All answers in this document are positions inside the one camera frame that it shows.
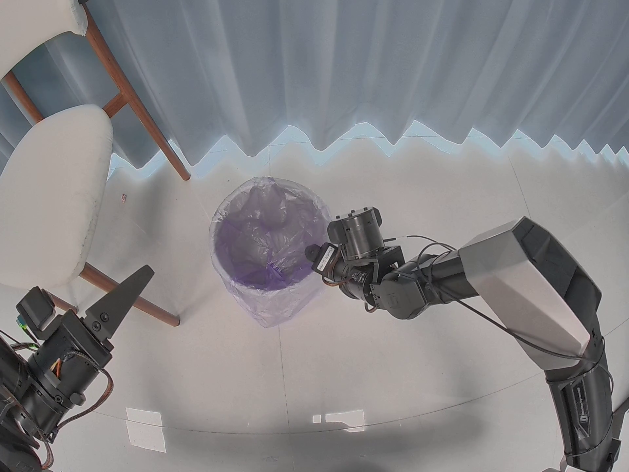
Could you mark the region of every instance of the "white chair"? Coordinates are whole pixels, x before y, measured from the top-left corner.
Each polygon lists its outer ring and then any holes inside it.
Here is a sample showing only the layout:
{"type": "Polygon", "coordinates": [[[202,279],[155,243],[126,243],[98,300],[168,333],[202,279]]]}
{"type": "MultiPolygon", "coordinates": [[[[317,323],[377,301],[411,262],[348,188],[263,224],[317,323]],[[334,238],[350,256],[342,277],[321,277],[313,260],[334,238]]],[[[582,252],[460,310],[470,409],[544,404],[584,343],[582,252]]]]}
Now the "white chair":
{"type": "MultiPolygon", "coordinates": [[[[87,28],[78,0],[0,0],[0,77],[45,40],[65,31],[85,35],[87,28]]],[[[52,288],[81,276],[105,291],[117,285],[87,263],[112,137],[106,111],[82,105],[37,122],[22,138],[0,174],[0,283],[52,288]]],[[[179,324],[143,298],[135,307],[179,324]]]]}

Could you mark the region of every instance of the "chair backrest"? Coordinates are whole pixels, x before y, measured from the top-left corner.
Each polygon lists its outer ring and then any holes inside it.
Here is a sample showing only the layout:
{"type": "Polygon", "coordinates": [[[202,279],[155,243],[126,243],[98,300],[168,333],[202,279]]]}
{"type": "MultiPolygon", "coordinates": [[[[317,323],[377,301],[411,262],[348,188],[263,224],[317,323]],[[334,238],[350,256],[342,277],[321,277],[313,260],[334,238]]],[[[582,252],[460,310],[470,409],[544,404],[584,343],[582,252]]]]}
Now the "chair backrest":
{"type": "Polygon", "coordinates": [[[54,36],[85,35],[87,17],[78,0],[0,0],[0,78],[54,36]]]}

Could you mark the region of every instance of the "blue-gray curtain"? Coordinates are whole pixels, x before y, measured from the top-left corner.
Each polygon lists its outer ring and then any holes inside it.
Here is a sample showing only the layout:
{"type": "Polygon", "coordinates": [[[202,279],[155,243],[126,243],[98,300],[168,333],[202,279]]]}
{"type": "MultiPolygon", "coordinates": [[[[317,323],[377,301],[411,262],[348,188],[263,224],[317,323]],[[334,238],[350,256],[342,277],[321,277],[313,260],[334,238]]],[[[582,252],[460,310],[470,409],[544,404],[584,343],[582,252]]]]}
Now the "blue-gray curtain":
{"type": "MultiPolygon", "coordinates": [[[[418,120],[453,142],[516,129],[617,152],[629,139],[629,0],[90,0],[167,138],[195,164],[223,135],[255,155],[286,125],[324,149],[357,122],[396,142],[418,120]]],[[[14,69],[46,116],[115,87],[62,35],[14,69]]],[[[0,167],[29,127],[0,92],[0,167]]],[[[115,151],[157,151],[127,107],[115,151]]]]}

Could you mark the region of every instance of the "purple trash bag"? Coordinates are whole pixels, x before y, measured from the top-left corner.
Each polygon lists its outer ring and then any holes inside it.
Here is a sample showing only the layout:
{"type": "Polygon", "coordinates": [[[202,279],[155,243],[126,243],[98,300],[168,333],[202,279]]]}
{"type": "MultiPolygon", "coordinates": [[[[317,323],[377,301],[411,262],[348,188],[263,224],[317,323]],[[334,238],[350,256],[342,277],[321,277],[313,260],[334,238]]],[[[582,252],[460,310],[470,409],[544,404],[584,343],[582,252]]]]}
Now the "purple trash bag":
{"type": "Polygon", "coordinates": [[[322,289],[307,246],[328,240],[330,212],[307,187],[257,177],[218,207],[209,229],[212,264],[261,326],[290,320],[322,289]]]}

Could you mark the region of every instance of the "metal cylinder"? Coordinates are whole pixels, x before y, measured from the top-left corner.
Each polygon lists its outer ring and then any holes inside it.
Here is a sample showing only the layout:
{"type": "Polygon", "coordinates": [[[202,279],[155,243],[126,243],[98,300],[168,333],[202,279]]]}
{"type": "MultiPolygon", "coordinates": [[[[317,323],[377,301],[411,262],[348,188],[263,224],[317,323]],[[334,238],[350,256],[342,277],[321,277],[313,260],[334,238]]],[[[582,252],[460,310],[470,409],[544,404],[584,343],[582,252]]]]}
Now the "metal cylinder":
{"type": "Polygon", "coordinates": [[[384,247],[380,224],[382,219],[376,208],[352,210],[346,217],[330,222],[328,235],[338,243],[346,261],[367,259],[384,247]]]}

